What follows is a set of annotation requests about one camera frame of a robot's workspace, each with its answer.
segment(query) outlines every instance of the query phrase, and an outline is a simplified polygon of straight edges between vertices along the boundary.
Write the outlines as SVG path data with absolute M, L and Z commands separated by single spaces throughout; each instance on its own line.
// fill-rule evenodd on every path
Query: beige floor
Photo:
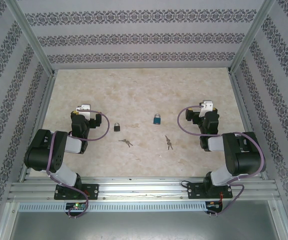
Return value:
M 71 111 L 90 103 L 107 115 L 111 127 L 105 138 L 89 143 L 85 154 L 65 154 L 73 171 L 83 177 L 202 177 L 224 164 L 224 154 L 203 151 L 199 137 L 177 126 L 181 109 L 202 100 L 213 100 L 218 109 L 219 133 L 244 130 L 226 68 L 60 70 L 43 128 L 68 132 Z M 161 125 L 153 124 L 156 113 Z M 120 132 L 113 131 L 116 122 Z M 185 114 L 181 124 L 199 133 Z M 106 127 L 103 119 L 89 138 L 101 136 Z M 174 150 L 168 150 L 165 135 Z M 43 173 L 32 170 L 30 176 Z

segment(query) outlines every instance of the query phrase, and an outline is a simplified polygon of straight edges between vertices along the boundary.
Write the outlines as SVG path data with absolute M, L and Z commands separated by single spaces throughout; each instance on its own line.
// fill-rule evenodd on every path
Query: wall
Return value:
M 20 0 L 54 69 L 229 67 L 263 0 Z
M 288 0 L 278 0 L 235 73 L 288 215 Z
M 48 76 L 0 0 L 0 213 L 32 137 Z

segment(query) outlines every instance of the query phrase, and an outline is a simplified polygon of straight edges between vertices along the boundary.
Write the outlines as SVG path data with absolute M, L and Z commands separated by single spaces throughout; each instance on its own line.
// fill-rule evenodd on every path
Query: enclosure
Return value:
M 254 132 L 266 161 L 218 217 L 181 186 L 226 163 L 178 126 L 204 100 L 220 134 Z M 56 183 L 23 160 L 39 129 L 71 131 L 82 104 L 110 127 L 64 155 L 99 186 L 88 213 L 68 220 L 72 201 L 55 200 Z M 288 0 L 0 0 L 0 240 L 68 236 L 288 240 Z

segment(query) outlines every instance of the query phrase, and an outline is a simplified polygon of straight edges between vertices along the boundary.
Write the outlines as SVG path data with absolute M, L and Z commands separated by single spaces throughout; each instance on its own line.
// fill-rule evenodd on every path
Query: padlock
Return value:
M 120 124 L 118 122 L 116 122 L 114 124 L 114 132 L 119 132 L 121 131 L 121 127 L 120 127 Z
M 153 123 L 160 125 L 161 124 L 161 115 L 159 115 L 158 113 L 155 114 Z

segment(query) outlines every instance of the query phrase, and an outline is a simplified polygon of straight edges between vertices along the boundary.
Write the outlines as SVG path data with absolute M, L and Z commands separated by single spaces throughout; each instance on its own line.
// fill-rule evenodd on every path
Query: mounting plate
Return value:
M 56 185 L 54 199 L 55 200 L 85 200 L 85 197 L 80 194 L 78 197 L 73 197 L 71 194 L 63 193 L 62 186 Z M 99 196 L 98 184 L 82 184 L 82 189 L 87 194 L 88 200 L 97 200 Z
M 223 199 L 233 198 L 232 189 L 230 186 L 216 186 L 208 193 L 204 190 L 202 182 L 187 183 L 187 193 L 189 199 L 219 199 L 220 193 L 223 194 Z

